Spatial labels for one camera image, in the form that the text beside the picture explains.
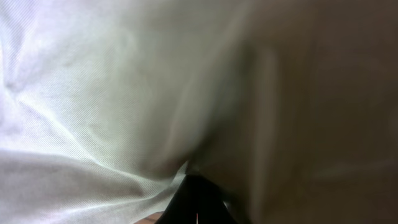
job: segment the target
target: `wrinkled fabric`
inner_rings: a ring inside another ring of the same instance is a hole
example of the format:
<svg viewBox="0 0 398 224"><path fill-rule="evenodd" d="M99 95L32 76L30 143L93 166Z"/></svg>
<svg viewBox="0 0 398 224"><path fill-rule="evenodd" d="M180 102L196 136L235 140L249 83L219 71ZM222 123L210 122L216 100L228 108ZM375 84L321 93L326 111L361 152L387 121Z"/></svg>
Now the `wrinkled fabric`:
<svg viewBox="0 0 398 224"><path fill-rule="evenodd" d="M397 223L393 0L0 2L1 223Z"/></svg>

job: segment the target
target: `fabric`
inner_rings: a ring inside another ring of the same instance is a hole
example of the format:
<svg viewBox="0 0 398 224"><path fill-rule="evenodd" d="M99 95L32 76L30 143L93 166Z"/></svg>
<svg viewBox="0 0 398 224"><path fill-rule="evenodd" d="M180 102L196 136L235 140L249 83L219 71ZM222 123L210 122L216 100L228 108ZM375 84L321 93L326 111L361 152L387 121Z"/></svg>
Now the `fabric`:
<svg viewBox="0 0 398 224"><path fill-rule="evenodd" d="M0 1L0 222L397 223L395 0Z"/></svg>

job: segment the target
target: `black object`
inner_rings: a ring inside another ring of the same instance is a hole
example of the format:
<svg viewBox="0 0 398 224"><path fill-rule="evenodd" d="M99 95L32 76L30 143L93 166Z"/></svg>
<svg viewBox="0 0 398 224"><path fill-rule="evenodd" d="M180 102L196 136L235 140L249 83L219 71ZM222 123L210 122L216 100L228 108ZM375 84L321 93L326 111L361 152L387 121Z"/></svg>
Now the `black object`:
<svg viewBox="0 0 398 224"><path fill-rule="evenodd" d="M156 224L237 224L226 209L221 190L200 176L188 175Z"/></svg>

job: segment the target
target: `cloth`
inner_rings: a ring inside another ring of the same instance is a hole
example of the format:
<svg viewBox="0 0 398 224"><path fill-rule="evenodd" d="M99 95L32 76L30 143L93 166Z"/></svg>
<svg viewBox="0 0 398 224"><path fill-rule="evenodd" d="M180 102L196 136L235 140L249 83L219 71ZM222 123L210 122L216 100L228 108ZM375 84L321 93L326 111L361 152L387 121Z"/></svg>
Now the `cloth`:
<svg viewBox="0 0 398 224"><path fill-rule="evenodd" d="M0 222L396 223L394 0L3 0Z"/></svg>

